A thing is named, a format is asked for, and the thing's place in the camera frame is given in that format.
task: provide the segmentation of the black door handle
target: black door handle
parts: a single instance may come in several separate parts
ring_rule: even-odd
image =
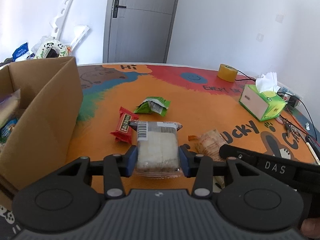
[[[126,6],[119,5],[119,0],[115,0],[115,7],[113,8],[113,18],[118,17],[118,8],[127,8]]]

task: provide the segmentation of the painted tabletop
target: painted tabletop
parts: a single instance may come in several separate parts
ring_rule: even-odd
[[[171,104],[165,117],[139,114],[143,121],[174,121],[183,125],[178,131],[179,145],[196,151],[188,135],[201,135],[217,129],[227,143],[269,155],[313,163],[314,158],[301,137],[287,137],[284,125],[275,120],[259,122],[238,102],[245,84],[226,82],[217,71],[168,65],[88,65],[78,67],[83,103],[69,145],[67,163],[89,156],[92,161],[106,155],[124,154],[128,143],[116,142],[110,132],[116,129],[119,108],[134,111],[148,96],[163,97]],[[296,123],[291,115],[282,115]],[[137,143],[133,132],[132,143]],[[194,178],[149,179],[138,175],[122,178],[128,193],[132,188],[187,188]],[[103,179],[95,176],[92,187],[102,193]]]

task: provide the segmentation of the crumpled tissue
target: crumpled tissue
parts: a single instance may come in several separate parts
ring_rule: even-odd
[[[256,80],[256,87],[259,93],[265,91],[278,92],[281,87],[278,86],[277,73],[269,72],[266,75],[262,74],[262,76]]]

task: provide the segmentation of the green painted area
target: green painted area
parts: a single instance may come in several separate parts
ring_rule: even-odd
[[[79,115],[77,121],[88,121],[94,117],[95,110],[98,109],[96,103],[103,100],[103,92],[96,92],[83,96],[82,104],[80,107]]]

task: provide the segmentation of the wall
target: wall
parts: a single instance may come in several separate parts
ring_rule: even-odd
[[[0,0],[0,62],[29,42],[29,49],[42,36],[50,35],[49,22],[62,0]],[[75,25],[91,30],[74,51],[78,64],[101,63],[107,0],[73,0],[60,36],[63,43],[74,38]]]
[[[320,0],[179,0],[167,63],[276,71],[320,129],[319,51]]]

